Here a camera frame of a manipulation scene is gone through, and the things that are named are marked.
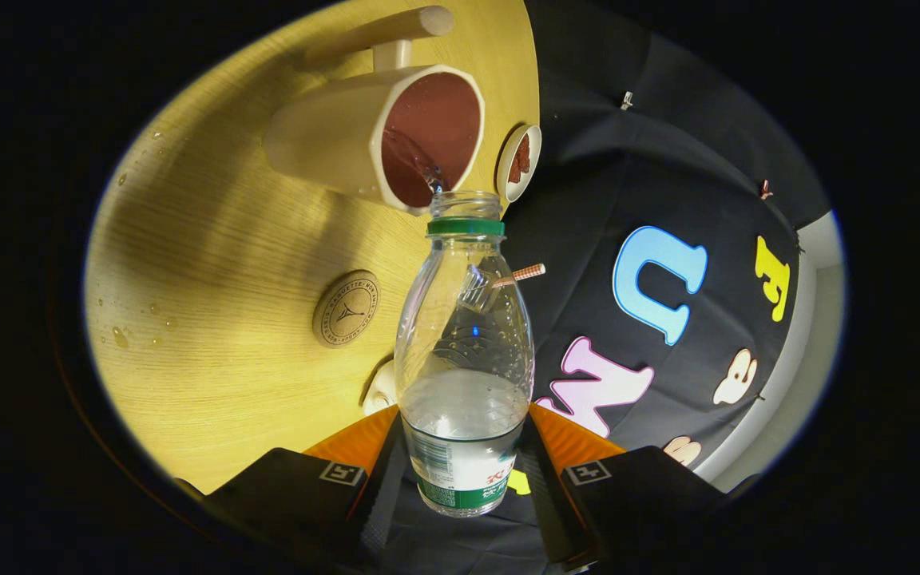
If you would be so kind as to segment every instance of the yellow letter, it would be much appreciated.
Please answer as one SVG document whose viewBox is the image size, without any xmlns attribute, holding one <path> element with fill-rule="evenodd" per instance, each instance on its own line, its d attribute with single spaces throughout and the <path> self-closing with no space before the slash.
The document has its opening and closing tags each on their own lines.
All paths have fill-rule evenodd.
<svg viewBox="0 0 920 575">
<path fill-rule="evenodd" d="M 755 253 L 755 276 L 769 276 L 769 281 L 762 285 L 762 291 L 770 302 L 776 304 L 773 308 L 773 321 L 782 320 L 786 308 L 786 292 L 790 287 L 790 265 L 776 259 L 762 236 L 759 236 L 759 248 Z"/>
</svg>

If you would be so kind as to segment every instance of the wooden tabletop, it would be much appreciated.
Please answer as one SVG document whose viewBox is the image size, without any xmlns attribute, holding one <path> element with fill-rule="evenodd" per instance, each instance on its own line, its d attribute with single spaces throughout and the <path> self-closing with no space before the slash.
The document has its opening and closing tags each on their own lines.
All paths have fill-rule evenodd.
<svg viewBox="0 0 920 575">
<path fill-rule="evenodd" d="M 415 41 L 412 63 L 478 81 L 485 138 L 462 187 L 495 192 L 506 135 L 539 121 L 529 19 L 521 0 L 441 4 L 455 29 Z M 101 381 L 158 465 L 205 494 L 273 447 L 303 451 L 357 421 L 393 353 L 427 216 L 277 174 L 260 142 L 296 94 L 372 70 L 370 51 L 299 69 L 307 45 L 423 5 L 337 4 L 237 52 L 147 123 L 107 187 L 84 301 Z M 311 313 L 355 269 L 379 278 L 379 313 L 350 345 L 322 347 Z"/>
</svg>

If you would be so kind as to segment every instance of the white object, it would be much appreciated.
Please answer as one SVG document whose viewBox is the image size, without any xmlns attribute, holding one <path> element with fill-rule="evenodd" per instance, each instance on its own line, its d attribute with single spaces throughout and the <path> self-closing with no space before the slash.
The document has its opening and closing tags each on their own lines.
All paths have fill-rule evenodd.
<svg viewBox="0 0 920 575">
<path fill-rule="evenodd" d="M 521 145 L 523 137 L 527 136 L 527 149 L 529 150 L 530 169 L 524 174 L 521 172 L 521 181 L 514 183 L 510 181 L 510 167 L 514 166 L 514 158 L 518 154 L 518 146 Z M 501 196 L 506 197 L 507 201 L 513 203 L 521 197 L 523 190 L 526 189 L 527 183 L 534 175 L 534 167 L 537 167 L 537 156 L 541 153 L 541 128 L 534 124 L 525 124 L 512 133 L 503 145 L 503 153 L 499 157 L 499 165 L 496 167 L 496 190 Z"/>
<path fill-rule="evenodd" d="M 395 405 L 395 372 L 393 360 L 387 361 L 375 372 L 368 393 L 364 396 L 362 408 L 364 415 L 374 414 L 376 411 Z"/>
</svg>

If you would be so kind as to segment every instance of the small cup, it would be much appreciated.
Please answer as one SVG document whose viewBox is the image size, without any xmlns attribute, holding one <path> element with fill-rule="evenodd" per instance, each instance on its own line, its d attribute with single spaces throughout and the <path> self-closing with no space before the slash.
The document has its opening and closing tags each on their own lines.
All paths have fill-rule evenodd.
<svg viewBox="0 0 920 575">
<path fill-rule="evenodd" d="M 264 139 L 276 171 L 421 215 L 431 190 L 387 148 L 405 134 L 459 186 L 485 132 L 485 99 L 468 73 L 446 65 L 365 73 L 307 92 L 279 109 Z"/>
</svg>

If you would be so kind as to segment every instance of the round coaster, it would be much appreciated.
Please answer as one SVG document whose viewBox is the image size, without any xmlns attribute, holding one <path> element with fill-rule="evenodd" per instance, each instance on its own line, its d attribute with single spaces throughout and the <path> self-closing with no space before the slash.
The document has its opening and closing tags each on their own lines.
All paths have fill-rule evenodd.
<svg viewBox="0 0 920 575">
<path fill-rule="evenodd" d="M 339 277 L 322 294 L 311 327 L 318 343 L 339 348 L 353 342 L 379 309 L 379 280 L 367 270 Z"/>
</svg>

